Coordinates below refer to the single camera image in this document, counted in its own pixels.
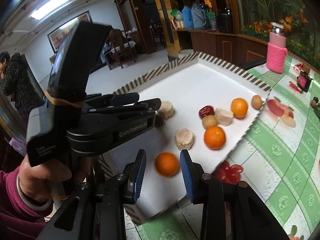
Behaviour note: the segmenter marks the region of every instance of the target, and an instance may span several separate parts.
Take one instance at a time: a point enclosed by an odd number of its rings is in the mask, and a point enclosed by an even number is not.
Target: black jacket
[[[43,105],[28,76],[28,62],[19,53],[12,55],[3,79],[3,92],[6,96],[14,93],[15,107],[27,125],[30,111]]]

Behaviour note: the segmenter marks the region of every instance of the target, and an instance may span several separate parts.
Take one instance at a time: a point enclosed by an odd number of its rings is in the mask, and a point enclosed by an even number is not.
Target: framed painting
[[[56,59],[56,55],[54,54],[51,58],[49,58],[51,65],[53,66],[54,61]]]
[[[69,32],[78,24],[78,22],[92,22],[91,15],[89,11],[86,11],[60,27],[56,28],[53,32],[48,34],[48,39],[50,45],[53,49],[53,52],[56,53],[59,49],[60,44],[63,42],[64,38],[68,35]]]

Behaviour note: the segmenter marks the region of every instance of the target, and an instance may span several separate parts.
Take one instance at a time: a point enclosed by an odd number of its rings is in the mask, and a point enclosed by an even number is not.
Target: pink bottle cover
[[[287,48],[281,48],[268,43],[267,68],[276,73],[282,73],[285,57],[288,55]]]

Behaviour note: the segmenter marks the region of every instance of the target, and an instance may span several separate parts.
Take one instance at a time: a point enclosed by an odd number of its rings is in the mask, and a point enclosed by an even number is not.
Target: tablecloth
[[[129,47],[129,45],[131,48],[133,48],[136,45],[136,43],[134,41],[129,41],[129,44],[125,43],[124,47],[127,48],[127,47]],[[120,50],[120,46],[116,47],[116,49],[112,49],[111,52],[115,53],[116,51],[119,51],[119,50]]]
[[[255,190],[287,234],[297,227],[295,240],[308,239],[320,221],[320,121],[310,107],[313,97],[320,96],[320,76],[311,70],[317,83],[312,82],[308,93],[298,93],[289,82],[296,83],[298,73],[293,66],[299,63],[287,56],[282,74],[265,65],[249,70],[272,87],[270,100],[292,111],[296,127],[286,125],[266,105],[227,158],[230,165],[243,167],[241,179]],[[187,198],[139,226],[125,212],[127,239],[197,240],[201,219],[202,205],[193,205]]]

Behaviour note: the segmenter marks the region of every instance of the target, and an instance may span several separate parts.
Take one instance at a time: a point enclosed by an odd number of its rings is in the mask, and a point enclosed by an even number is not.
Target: orange flower
[[[300,8],[300,18],[302,23],[308,23],[307,19],[305,19],[305,17],[303,16],[303,7]]]
[[[262,21],[260,21],[259,23],[258,22],[254,22],[253,23],[253,27],[257,32],[263,31],[263,23],[262,23]]]
[[[285,21],[288,23],[288,24],[292,24],[292,21],[293,21],[293,16],[287,16],[286,18],[285,18]]]
[[[280,23],[284,26],[284,32],[291,32],[292,26],[290,24],[287,24],[283,19],[280,20]]]
[[[266,24],[266,26],[268,27],[268,32],[271,32],[271,29],[272,29],[272,24],[270,22],[270,24]]]

